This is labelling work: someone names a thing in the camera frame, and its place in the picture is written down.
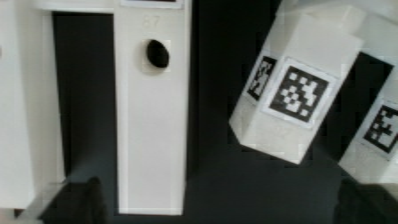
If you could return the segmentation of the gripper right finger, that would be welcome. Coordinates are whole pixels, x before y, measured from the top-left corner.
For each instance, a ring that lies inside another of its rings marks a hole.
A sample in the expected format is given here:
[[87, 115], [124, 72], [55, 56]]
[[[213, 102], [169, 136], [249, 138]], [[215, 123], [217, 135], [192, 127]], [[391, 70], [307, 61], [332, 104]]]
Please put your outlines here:
[[380, 185], [341, 181], [332, 224], [398, 224], [398, 199]]

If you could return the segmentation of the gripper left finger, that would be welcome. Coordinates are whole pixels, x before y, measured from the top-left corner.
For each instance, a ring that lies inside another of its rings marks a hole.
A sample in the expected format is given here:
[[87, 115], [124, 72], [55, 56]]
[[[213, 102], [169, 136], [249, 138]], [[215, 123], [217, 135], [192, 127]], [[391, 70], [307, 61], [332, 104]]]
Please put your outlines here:
[[67, 183], [39, 215], [43, 224], [108, 224], [101, 181]]

